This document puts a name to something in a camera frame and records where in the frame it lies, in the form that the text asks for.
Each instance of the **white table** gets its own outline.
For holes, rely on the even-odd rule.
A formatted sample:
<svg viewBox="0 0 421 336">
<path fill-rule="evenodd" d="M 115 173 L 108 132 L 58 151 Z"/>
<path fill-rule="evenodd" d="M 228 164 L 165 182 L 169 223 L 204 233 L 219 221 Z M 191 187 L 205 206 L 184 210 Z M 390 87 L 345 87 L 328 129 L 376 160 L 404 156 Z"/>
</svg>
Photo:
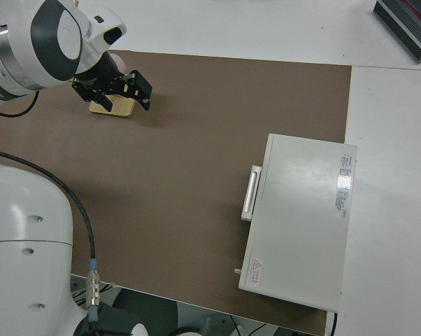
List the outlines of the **white table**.
<svg viewBox="0 0 421 336">
<path fill-rule="evenodd" d="M 345 142 L 358 145 L 336 335 L 421 335 L 421 71 L 372 0 L 81 0 L 110 6 L 154 53 L 354 65 Z"/>
</svg>

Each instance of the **brown cardboard sheet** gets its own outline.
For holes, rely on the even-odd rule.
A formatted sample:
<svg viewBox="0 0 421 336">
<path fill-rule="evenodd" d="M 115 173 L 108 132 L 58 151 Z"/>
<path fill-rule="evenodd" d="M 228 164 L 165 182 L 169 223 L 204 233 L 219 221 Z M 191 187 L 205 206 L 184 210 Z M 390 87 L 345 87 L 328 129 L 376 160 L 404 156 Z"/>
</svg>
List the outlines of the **brown cardboard sheet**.
<svg viewBox="0 0 421 336">
<path fill-rule="evenodd" d="M 153 85 L 150 112 L 137 104 L 130 119 L 94 115 L 64 85 L 42 91 L 29 115 L 0 118 L 0 149 L 78 193 L 104 281 L 322 335 L 325 311 L 240 290 L 234 269 L 248 238 L 250 168 L 262 164 L 268 134 L 343 142 L 350 67 L 118 54 Z M 85 275 L 87 235 L 73 213 L 72 272 Z"/>
</svg>

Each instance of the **warning label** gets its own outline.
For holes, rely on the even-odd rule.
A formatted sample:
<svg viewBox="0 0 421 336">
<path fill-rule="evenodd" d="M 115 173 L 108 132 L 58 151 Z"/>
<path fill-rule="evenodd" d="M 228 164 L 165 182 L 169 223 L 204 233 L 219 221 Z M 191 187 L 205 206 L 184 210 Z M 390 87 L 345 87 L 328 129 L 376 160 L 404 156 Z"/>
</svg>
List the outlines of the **warning label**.
<svg viewBox="0 0 421 336">
<path fill-rule="evenodd" d="M 263 261 L 259 258 L 251 259 L 248 285 L 258 286 L 260 282 L 260 272 L 262 270 Z"/>
</svg>

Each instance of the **small wooden block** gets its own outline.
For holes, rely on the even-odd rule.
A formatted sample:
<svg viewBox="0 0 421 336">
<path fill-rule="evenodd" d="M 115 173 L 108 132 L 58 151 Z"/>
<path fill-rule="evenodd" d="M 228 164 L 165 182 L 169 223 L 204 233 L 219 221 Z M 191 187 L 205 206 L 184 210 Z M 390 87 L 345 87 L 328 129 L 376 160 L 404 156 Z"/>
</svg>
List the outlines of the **small wooden block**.
<svg viewBox="0 0 421 336">
<path fill-rule="evenodd" d="M 108 112 L 102 105 L 91 101 L 90 111 L 95 114 L 103 114 L 105 116 L 129 118 L 133 112 L 134 104 L 136 101 L 131 98 L 121 96 L 106 96 L 113 103 L 113 109 Z"/>
</svg>

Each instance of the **screw hole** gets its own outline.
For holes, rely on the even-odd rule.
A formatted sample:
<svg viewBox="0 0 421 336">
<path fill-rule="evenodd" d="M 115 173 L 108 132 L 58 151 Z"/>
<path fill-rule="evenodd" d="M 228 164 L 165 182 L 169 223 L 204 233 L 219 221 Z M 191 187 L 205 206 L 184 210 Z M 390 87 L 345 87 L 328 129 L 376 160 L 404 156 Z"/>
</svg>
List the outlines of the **screw hole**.
<svg viewBox="0 0 421 336">
<path fill-rule="evenodd" d="M 32 254 L 34 254 L 35 250 L 33 250 L 32 248 L 24 248 L 22 250 L 22 254 L 26 255 L 26 256 L 31 256 Z"/>
<path fill-rule="evenodd" d="M 1 68 L 0 68 L 0 76 L 1 77 L 4 77 L 4 78 L 6 77 L 5 71 L 3 69 L 1 69 Z"/>
<path fill-rule="evenodd" d="M 45 304 L 43 303 L 32 303 L 27 308 L 33 312 L 41 312 L 45 309 Z"/>
<path fill-rule="evenodd" d="M 37 223 L 42 223 L 44 221 L 44 218 L 41 216 L 28 216 L 27 217 L 27 223 L 28 224 L 37 224 Z"/>
</svg>

